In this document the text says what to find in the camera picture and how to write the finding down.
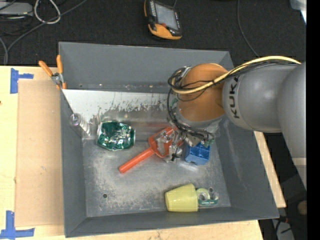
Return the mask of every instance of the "green foil wrapper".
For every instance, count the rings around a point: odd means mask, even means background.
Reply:
[[[135,144],[135,130],[117,121],[101,122],[98,126],[96,144],[109,151],[126,150]]]

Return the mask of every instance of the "blue plastic object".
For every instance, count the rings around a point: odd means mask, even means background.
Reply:
[[[10,78],[10,93],[18,93],[18,80],[19,79],[33,79],[34,75],[29,73],[19,74],[18,70],[11,68],[11,78]]]
[[[26,230],[16,230],[15,228],[15,213],[7,210],[5,213],[5,229],[0,232],[0,239],[15,240],[16,238],[33,237],[35,228]]]
[[[210,145],[205,147],[201,142],[195,147],[187,145],[185,148],[184,160],[188,163],[193,162],[196,165],[205,165],[209,161]]]

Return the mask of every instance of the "yellow plastic container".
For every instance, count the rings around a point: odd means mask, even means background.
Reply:
[[[197,212],[198,195],[195,186],[190,183],[166,192],[165,204],[169,212]]]

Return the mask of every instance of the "yellow cable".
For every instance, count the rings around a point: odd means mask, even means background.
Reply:
[[[256,58],[256,59],[250,60],[248,62],[245,62],[245,63],[241,64],[238,67],[235,67],[231,71],[229,71],[229,72],[217,77],[213,81],[208,82],[208,83],[206,83],[204,85],[201,85],[201,86],[199,86],[197,88],[187,89],[187,90],[180,90],[180,89],[176,89],[176,88],[172,87],[172,90],[177,94],[192,94],[192,93],[196,93],[198,91],[201,91],[201,90],[203,90],[205,88],[208,88],[208,87],[214,85],[215,83],[225,79],[227,76],[230,76],[230,75],[232,75],[232,74],[234,74],[236,72],[239,72],[240,70],[242,70],[243,68],[245,68],[246,66],[248,66],[250,64],[259,63],[259,62],[268,61],[268,60],[282,60],[282,61],[292,62],[292,63],[295,63],[295,64],[301,64],[301,62],[299,62],[299,61],[297,61],[297,60],[295,60],[293,58],[284,57],[284,56],[266,56],[266,57],[262,57],[262,58]],[[175,85],[175,80],[172,79],[171,83],[172,83],[172,85]]]

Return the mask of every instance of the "black carpet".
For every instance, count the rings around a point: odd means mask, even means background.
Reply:
[[[34,4],[36,0],[18,1]],[[83,0],[54,1],[61,4],[59,9],[63,13]],[[12,46],[20,33],[29,31],[28,27],[35,27],[40,21],[35,17],[15,22],[1,19],[0,37],[9,49],[7,65],[35,66],[43,60],[53,67],[60,41],[229,51],[234,66],[255,59],[257,55],[306,60],[306,24],[300,12],[292,9],[289,0],[177,0],[183,36],[174,41],[152,38],[144,17],[144,1],[88,0],[62,16],[58,23],[42,25]],[[169,6],[175,2],[157,1]],[[43,0],[37,11],[44,20],[56,16],[48,0]],[[256,54],[242,36],[238,16],[243,33]],[[1,65],[4,54],[0,45]]]

